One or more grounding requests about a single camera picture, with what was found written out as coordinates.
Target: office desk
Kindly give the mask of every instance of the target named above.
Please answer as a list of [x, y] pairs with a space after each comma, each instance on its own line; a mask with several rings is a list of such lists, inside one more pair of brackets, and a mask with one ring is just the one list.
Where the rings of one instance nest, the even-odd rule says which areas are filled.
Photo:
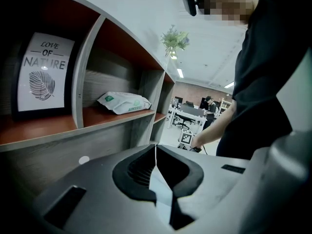
[[185, 116], [187, 118], [194, 119], [195, 120], [195, 125], [197, 124], [198, 121], [201, 123], [201, 125], [200, 124], [198, 125], [197, 131], [196, 131], [195, 134], [198, 134], [201, 131], [203, 131], [204, 124], [205, 124], [205, 122], [207, 120], [205, 117], [199, 117], [199, 116], [191, 115], [191, 114], [182, 112], [182, 111], [178, 110], [177, 108], [172, 108], [172, 107], [169, 108], [169, 111], [171, 111], [171, 118], [170, 118], [170, 122], [168, 124], [168, 128], [171, 127], [171, 125], [172, 125], [172, 123], [174, 121], [175, 115], [179, 114], [179, 115]]

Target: poster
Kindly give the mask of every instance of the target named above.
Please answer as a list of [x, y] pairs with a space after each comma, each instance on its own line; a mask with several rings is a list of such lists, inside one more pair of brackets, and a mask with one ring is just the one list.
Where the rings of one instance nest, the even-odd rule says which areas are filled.
[[65, 78], [74, 43], [34, 33], [19, 71], [19, 112], [64, 107]]

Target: white plastic package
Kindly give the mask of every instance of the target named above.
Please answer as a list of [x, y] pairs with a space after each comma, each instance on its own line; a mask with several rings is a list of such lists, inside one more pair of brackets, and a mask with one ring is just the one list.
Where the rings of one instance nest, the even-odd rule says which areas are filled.
[[131, 93], [107, 92], [97, 101], [117, 115], [149, 109], [151, 106], [146, 98]]

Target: green plant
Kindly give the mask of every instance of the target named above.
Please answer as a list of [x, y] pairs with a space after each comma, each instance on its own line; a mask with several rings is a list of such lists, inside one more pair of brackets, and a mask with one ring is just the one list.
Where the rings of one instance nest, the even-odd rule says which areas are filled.
[[175, 52], [177, 48], [184, 50], [186, 46], [190, 44], [188, 33], [182, 31], [178, 32], [174, 25], [171, 25], [169, 31], [163, 34], [161, 42], [166, 47], [166, 56], [174, 54], [173, 52]]

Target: white wall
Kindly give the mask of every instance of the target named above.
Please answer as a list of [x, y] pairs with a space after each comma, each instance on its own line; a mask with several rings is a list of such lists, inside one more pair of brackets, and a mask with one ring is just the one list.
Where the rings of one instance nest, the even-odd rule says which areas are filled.
[[87, 0], [120, 21], [160, 62], [165, 61], [162, 33], [177, 24], [179, 0]]

